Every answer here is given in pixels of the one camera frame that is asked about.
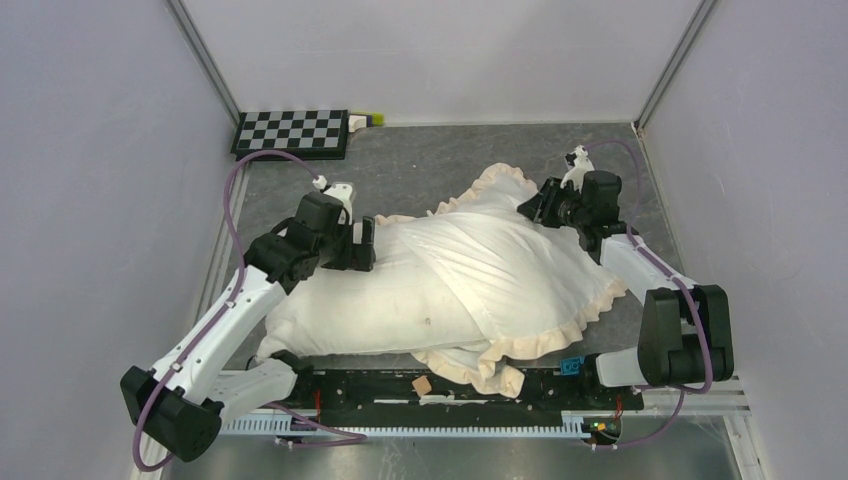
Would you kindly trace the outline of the white pillow insert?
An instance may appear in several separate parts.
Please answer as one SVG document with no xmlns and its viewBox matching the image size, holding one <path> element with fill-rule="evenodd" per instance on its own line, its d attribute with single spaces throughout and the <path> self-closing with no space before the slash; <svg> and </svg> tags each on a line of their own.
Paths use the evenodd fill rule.
<svg viewBox="0 0 848 480">
<path fill-rule="evenodd" d="M 454 290 L 436 273 L 414 228 L 430 218 L 379 225 L 369 272 L 319 269 L 265 318 L 256 355 L 299 357 L 409 353 L 472 347 L 486 338 Z"/>
</svg>

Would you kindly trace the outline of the grey pillowcase with cream ruffle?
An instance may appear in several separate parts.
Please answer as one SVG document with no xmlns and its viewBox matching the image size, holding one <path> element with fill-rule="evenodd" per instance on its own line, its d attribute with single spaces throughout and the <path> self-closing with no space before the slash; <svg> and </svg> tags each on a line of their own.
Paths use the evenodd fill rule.
<svg viewBox="0 0 848 480">
<path fill-rule="evenodd" d="M 545 228 L 518 213 L 536 184 L 504 163 L 487 167 L 457 198 L 424 217 L 379 215 L 459 301 L 479 333 L 412 351 L 434 374 L 482 394 L 515 398 L 525 376 L 512 360 L 534 360 L 583 338 L 587 326 L 626 293 L 568 227 Z"/>
</svg>

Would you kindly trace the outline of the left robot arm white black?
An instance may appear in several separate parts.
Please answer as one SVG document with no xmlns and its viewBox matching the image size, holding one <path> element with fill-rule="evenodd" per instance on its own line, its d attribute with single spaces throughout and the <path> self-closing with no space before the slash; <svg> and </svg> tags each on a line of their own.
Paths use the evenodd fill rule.
<svg viewBox="0 0 848 480">
<path fill-rule="evenodd" d="M 304 195 L 294 217 L 251 243 L 221 296 L 175 347 L 148 369 L 126 371 L 120 389 L 135 425 L 139 470 L 197 459 L 225 425 L 255 409 L 280 400 L 297 408 L 312 399 L 313 379 L 289 358 L 219 375 L 258 322 L 317 269 L 372 269 L 374 220 L 364 218 L 354 237 L 354 198 L 353 185 L 341 182 Z"/>
</svg>

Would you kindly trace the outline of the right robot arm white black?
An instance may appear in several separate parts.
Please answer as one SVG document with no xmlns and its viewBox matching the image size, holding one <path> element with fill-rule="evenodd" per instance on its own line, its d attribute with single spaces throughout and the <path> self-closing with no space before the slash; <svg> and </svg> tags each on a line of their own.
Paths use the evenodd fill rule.
<svg viewBox="0 0 848 480">
<path fill-rule="evenodd" d="M 694 282 L 654 254 L 621 219 L 621 191 L 621 179 L 608 171 L 590 171 L 580 185 L 550 177 L 517 208 L 543 227 L 575 229 L 580 247 L 642 304 L 636 346 L 585 360 L 577 392 L 591 408 L 606 406 L 618 387 L 704 393 L 734 374 L 727 293 Z"/>
</svg>

